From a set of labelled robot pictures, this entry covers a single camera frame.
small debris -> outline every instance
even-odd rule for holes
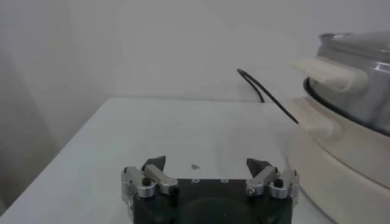
[[[191,169],[197,170],[197,169],[200,169],[200,167],[195,165],[195,164],[191,164]]]

white table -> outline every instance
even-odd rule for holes
[[[166,155],[172,177],[249,178],[248,157],[284,169],[282,152],[295,128],[271,103],[112,98],[0,223],[129,223],[121,200],[125,166]],[[293,223],[330,222],[301,194]]]

cooking pot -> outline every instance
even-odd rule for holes
[[[287,110],[299,121],[288,149],[305,193],[338,223],[388,223],[390,32],[325,33],[314,58],[294,66],[307,97]]]
[[[390,136],[390,31],[325,33],[317,57],[296,63],[307,93],[371,130]]]

black rim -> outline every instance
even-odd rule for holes
[[[368,129],[371,129],[373,131],[376,131],[378,133],[381,133],[383,135],[386,135],[386,136],[390,136],[390,131],[387,131],[385,129],[382,129],[382,128],[378,128],[378,127],[375,127],[373,126],[372,124],[368,124],[367,122],[365,121],[362,121],[361,119],[358,119],[357,117],[349,114],[348,112],[346,111],[343,111],[341,110],[340,108],[338,107],[335,107],[333,104],[327,102],[326,100],[324,100],[321,96],[319,96],[316,92],[314,92],[312,89],[311,89],[311,86],[310,86],[310,78],[306,78],[305,81],[303,82],[303,87],[305,88],[306,92],[314,99],[316,100],[317,102],[319,102],[320,104],[322,104],[323,106],[325,106],[326,108],[328,108],[329,110],[332,110],[333,112],[345,117],[346,119],[348,120],[351,120],[357,124],[360,124]]]

pot lid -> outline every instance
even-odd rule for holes
[[[390,61],[390,30],[372,33],[324,33],[322,45],[337,51]]]

